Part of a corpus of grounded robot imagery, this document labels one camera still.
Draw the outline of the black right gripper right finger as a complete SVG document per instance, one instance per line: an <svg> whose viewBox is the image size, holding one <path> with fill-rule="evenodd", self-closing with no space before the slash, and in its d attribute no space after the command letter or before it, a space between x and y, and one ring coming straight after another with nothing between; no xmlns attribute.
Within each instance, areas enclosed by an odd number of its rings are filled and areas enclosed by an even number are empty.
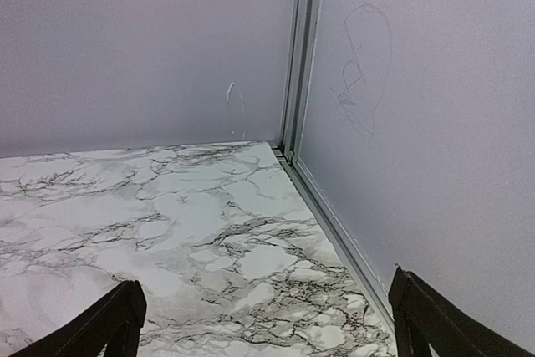
<svg viewBox="0 0 535 357"><path fill-rule="evenodd" d="M396 268L388 298L399 356L532 356L402 267Z"/></svg>

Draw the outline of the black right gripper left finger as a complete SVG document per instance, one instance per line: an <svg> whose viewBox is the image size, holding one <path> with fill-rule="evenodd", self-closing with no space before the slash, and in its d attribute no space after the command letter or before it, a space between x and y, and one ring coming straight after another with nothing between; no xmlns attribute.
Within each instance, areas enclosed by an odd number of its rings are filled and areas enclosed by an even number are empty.
<svg viewBox="0 0 535 357"><path fill-rule="evenodd" d="M136 356L147 302L137 280L125 280L69 323L16 356Z"/></svg>

